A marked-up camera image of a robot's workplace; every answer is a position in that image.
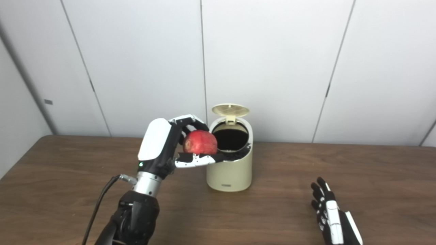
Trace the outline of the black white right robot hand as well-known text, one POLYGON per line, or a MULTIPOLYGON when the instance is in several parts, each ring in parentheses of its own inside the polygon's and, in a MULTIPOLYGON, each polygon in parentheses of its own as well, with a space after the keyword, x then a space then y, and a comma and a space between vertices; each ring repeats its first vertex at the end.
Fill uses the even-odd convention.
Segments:
POLYGON ((322 177, 311 183, 318 226, 326 245, 363 245, 361 234, 349 211, 339 208, 334 192, 322 177))

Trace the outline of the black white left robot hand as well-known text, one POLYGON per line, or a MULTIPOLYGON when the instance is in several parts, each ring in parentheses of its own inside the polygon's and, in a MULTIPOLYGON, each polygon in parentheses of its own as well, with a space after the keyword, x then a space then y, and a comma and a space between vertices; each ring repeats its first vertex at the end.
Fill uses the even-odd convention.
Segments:
POLYGON ((166 120, 157 118, 150 122, 138 153, 138 172, 154 174, 161 179, 173 174, 176 168, 190 168, 224 162, 221 153, 194 154, 180 152, 177 156, 176 147, 187 138, 183 133, 189 132, 187 126, 196 130, 209 132, 205 124, 197 116, 188 114, 166 120))

